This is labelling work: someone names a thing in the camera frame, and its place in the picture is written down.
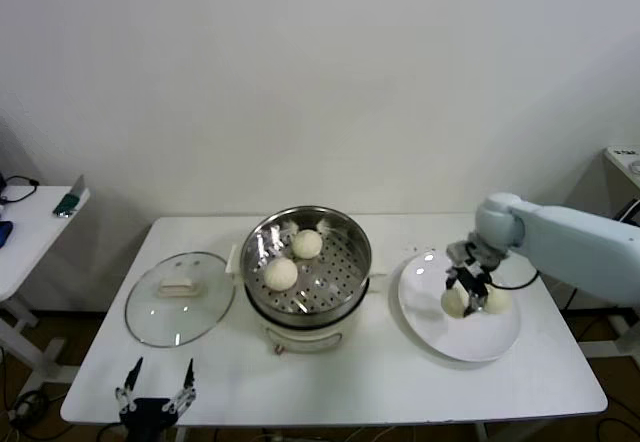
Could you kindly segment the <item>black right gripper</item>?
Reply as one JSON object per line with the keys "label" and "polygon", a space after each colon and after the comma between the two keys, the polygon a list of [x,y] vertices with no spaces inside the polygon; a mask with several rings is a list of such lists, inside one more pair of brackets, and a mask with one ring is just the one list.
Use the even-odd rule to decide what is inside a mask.
{"label": "black right gripper", "polygon": [[458,283],[468,293],[468,300],[464,306],[463,317],[466,318],[476,312],[485,310],[488,300],[487,285],[491,281],[490,274],[478,262],[453,264],[447,270],[445,287],[452,290]]}

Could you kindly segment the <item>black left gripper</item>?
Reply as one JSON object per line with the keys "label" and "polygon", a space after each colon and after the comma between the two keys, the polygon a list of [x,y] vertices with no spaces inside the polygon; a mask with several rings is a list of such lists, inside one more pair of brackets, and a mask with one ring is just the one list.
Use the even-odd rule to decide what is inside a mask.
{"label": "black left gripper", "polygon": [[[140,357],[125,378],[124,385],[115,389],[119,404],[120,422],[126,428],[127,442],[157,442],[164,431],[175,424],[175,414],[170,411],[186,411],[196,399],[194,360],[191,359],[185,374],[183,387],[170,400],[168,398],[137,398],[133,392],[143,363]],[[163,407],[170,402],[169,410]]]}

